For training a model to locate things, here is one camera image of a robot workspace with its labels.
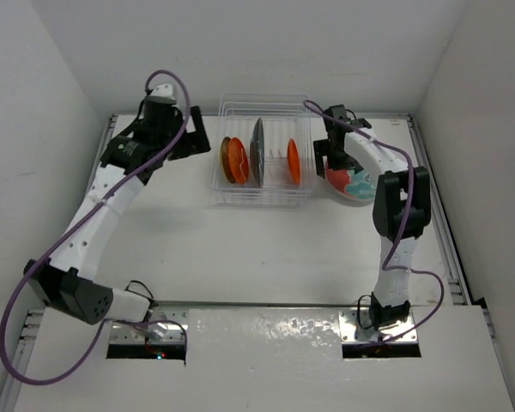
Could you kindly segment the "red teal floral plate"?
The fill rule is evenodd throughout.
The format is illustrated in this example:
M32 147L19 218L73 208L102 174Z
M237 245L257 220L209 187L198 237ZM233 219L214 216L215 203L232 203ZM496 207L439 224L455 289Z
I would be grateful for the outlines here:
M337 194L350 201L372 203L375 198L376 186L370 174L351 157L341 169L334 169L326 162L325 178Z

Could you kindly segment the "dark teal plate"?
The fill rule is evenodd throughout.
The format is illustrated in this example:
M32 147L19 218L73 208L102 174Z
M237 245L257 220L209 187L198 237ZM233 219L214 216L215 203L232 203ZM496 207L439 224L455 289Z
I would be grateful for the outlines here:
M254 124L250 140L250 163L253 177L258 187L264 185L264 124L258 118Z

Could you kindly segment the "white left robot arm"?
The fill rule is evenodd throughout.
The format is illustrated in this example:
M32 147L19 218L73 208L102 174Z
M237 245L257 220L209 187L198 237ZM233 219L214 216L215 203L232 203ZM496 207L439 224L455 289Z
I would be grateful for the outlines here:
M183 115L171 83L147 90L136 118L106 145L66 239L53 246L42 264L27 263L28 282L44 304L87 324L144 321L152 306L149 298L96 282L102 253L120 217L156 170L166 161L209 150L197 106Z

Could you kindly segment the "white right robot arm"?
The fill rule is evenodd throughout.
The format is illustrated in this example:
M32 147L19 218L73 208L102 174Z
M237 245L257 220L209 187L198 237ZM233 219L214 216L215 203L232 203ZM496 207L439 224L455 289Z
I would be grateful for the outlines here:
M349 161L375 185L373 225L381 242L378 280L370 297L371 327L379 330L409 315L409 273L417 240L431 221L430 175L413 165L401 148L377 138L364 118L348 119L344 106L324 110L305 100L322 117L327 137L313 143L317 175L340 170Z

